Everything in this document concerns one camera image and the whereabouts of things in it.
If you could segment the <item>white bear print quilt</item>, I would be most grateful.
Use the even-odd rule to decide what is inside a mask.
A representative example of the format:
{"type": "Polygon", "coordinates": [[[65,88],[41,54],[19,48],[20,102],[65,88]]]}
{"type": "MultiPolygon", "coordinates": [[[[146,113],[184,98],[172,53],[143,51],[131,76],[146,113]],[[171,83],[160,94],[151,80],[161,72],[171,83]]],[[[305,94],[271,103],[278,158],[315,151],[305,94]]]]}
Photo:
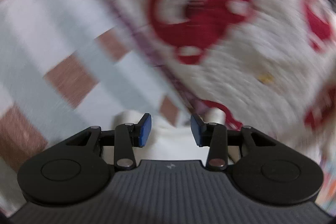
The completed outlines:
{"type": "Polygon", "coordinates": [[[335,174],[330,0],[108,0],[195,110],[222,109],[335,174]]]}

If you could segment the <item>cream fleece zip jacket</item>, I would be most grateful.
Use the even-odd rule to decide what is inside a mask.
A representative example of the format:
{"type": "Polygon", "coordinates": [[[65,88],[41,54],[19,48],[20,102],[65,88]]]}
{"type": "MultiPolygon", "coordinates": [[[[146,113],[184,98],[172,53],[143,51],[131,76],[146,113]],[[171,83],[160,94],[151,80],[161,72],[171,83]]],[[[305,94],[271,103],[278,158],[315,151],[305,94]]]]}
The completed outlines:
{"type": "MultiPolygon", "coordinates": [[[[137,123],[143,114],[135,110],[121,112],[113,121],[113,127],[123,123],[137,123]]],[[[222,123],[226,115],[222,110],[210,109],[205,114],[205,122],[222,123]]],[[[134,148],[137,164],[141,160],[201,160],[206,163],[209,148],[200,148],[196,145],[190,129],[190,122],[174,127],[165,119],[154,116],[151,132],[144,148],[134,148]]],[[[105,146],[103,159],[108,164],[113,164],[114,147],[105,146]]],[[[228,147],[229,164],[236,163],[240,159],[238,147],[228,147]]]]}

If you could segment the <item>checkered grey pink blanket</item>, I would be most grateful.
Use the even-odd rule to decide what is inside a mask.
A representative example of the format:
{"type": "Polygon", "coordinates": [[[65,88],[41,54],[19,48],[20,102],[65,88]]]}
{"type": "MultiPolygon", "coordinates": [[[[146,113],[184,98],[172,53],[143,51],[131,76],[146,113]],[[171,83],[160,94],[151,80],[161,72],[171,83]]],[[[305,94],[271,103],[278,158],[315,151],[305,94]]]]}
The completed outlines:
{"type": "Polygon", "coordinates": [[[119,114],[182,126],[188,112],[102,0],[1,0],[1,212],[24,198],[25,160],[119,114]]]}

